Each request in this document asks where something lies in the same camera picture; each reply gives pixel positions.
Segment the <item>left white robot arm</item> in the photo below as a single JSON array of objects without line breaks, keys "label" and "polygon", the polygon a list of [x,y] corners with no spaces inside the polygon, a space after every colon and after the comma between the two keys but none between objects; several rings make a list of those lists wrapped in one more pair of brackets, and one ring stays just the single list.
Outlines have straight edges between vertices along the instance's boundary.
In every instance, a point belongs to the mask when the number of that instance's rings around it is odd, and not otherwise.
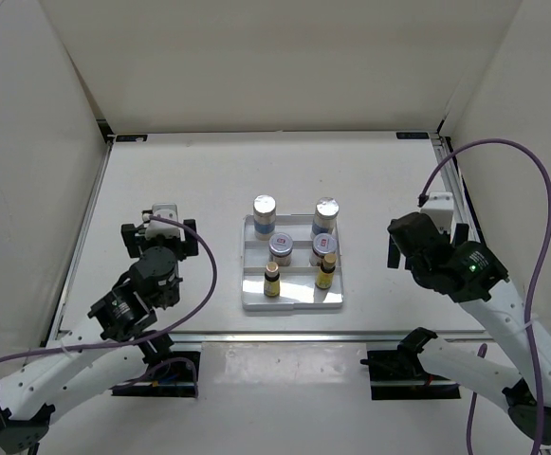
[{"label": "left white robot arm", "polygon": [[171,211],[146,210],[142,224],[120,232],[133,259],[129,268],[57,345],[27,352],[26,365],[0,378],[5,453],[36,453],[51,424],[81,403],[166,375],[176,361],[170,333],[210,300],[206,296],[187,315],[155,330],[157,310],[180,301],[180,263],[211,249],[194,219],[178,222]]}]

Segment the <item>yellow small bottle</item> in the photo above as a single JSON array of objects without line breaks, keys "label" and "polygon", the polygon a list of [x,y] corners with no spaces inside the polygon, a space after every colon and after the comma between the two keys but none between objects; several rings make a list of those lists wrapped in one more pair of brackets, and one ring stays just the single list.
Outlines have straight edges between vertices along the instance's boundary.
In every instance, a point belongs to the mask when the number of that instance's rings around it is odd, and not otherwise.
[{"label": "yellow small bottle", "polygon": [[275,262],[268,262],[264,273],[264,295],[269,298],[278,297],[280,289],[279,265]]},{"label": "yellow small bottle", "polygon": [[315,280],[315,285],[319,289],[326,290],[331,287],[336,265],[337,255],[335,253],[328,253],[323,256],[320,263],[320,269]]}]

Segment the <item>red cap jar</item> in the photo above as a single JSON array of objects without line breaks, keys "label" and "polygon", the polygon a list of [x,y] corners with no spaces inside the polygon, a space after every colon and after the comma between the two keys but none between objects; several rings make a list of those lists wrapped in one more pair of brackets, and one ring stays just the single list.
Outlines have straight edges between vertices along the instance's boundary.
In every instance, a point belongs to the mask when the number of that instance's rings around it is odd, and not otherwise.
[{"label": "red cap jar", "polygon": [[290,266],[294,242],[286,233],[274,233],[268,241],[269,260],[278,266]]},{"label": "red cap jar", "polygon": [[337,239],[327,232],[317,234],[312,241],[312,252],[309,263],[312,266],[319,266],[328,254],[336,254],[338,250]]}]

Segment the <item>blue label shaker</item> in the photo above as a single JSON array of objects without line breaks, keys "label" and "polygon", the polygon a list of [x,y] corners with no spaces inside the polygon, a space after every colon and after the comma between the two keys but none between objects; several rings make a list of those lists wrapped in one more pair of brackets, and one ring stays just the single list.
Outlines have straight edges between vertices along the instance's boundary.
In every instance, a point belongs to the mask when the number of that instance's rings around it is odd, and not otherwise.
[{"label": "blue label shaker", "polygon": [[255,197],[253,201],[254,235],[258,240],[266,241],[275,231],[276,201],[267,194]]},{"label": "blue label shaker", "polygon": [[317,235],[323,233],[332,234],[337,225],[339,212],[340,206],[335,198],[320,198],[315,205],[310,234],[311,238],[315,238]]}]

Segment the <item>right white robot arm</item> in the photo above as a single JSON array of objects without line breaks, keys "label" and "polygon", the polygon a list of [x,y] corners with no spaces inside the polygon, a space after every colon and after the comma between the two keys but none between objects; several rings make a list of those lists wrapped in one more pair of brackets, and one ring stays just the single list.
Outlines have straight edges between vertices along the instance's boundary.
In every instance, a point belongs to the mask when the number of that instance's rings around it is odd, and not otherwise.
[{"label": "right white robot arm", "polygon": [[512,363],[471,355],[419,327],[397,346],[400,372],[446,377],[505,411],[528,438],[551,446],[551,336],[537,321],[525,321],[526,303],[503,264],[481,243],[452,240],[426,213],[393,220],[388,232],[414,281],[474,317]]}]

